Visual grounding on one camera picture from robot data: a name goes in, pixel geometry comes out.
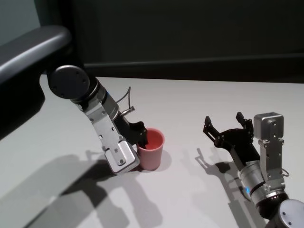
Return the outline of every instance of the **white table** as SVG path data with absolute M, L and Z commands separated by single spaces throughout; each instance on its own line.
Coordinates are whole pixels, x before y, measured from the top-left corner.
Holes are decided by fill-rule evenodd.
M 270 111 L 284 115 L 283 167 L 290 173 L 286 192 L 304 201 L 304 85 L 100 81 L 114 99 L 131 86 L 136 111 L 127 119 L 164 133 L 159 169 L 108 177 L 106 166 L 95 166 L 95 176 L 102 179 L 83 178 L 58 198 L 101 158 L 101 144 L 87 117 L 53 95 L 42 76 L 46 101 L 41 111 L 0 141 L 0 227 L 21 228 L 30 221 L 31 228 L 263 227 L 265 222 L 238 190 L 239 181 L 233 180 L 237 171 L 229 153 L 216 149 L 202 133 L 206 115 L 219 131 L 240 127 L 238 111 L 246 118 Z M 221 173 L 215 165 L 219 162 L 227 162 L 220 168 L 227 171 L 230 165 L 230 170 Z

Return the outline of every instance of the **pink cup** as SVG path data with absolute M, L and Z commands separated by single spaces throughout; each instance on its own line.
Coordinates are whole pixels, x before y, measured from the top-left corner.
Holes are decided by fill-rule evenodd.
M 165 136 L 154 128 L 147 128 L 149 144 L 146 149 L 137 145 L 137 152 L 140 159 L 140 166 L 144 170 L 155 170 L 161 164 L 162 147 L 165 143 Z

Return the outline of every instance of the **dark wall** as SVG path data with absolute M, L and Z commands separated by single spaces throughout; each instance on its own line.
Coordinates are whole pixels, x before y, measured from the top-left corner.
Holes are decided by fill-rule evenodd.
M 193 59 L 304 50 L 304 1 L 73 0 L 86 62 Z
M 35 2 L 95 76 L 304 82 L 303 0 Z

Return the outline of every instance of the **cup rim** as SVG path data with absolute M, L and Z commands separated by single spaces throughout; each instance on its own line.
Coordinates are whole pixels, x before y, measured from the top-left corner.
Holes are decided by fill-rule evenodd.
M 137 145 L 142 151 L 145 151 L 145 152 L 153 152 L 153 151 L 156 151 L 156 150 L 158 150 L 159 148 L 163 147 L 163 145 L 164 145 L 164 143 L 165 143 L 165 136 L 164 136 L 164 134 L 163 134 L 160 130 L 158 130 L 158 129 L 156 129 L 156 128 L 152 128 L 152 127 L 147 128 L 147 131 L 149 131 L 149 130 L 155 131 L 155 132 L 157 132 L 158 134 L 161 135 L 161 137 L 162 137 L 162 144 L 161 144 L 159 147 L 154 148 L 154 149 L 151 149 L 151 150 L 145 149 L 145 148 L 143 148 L 143 147 Z

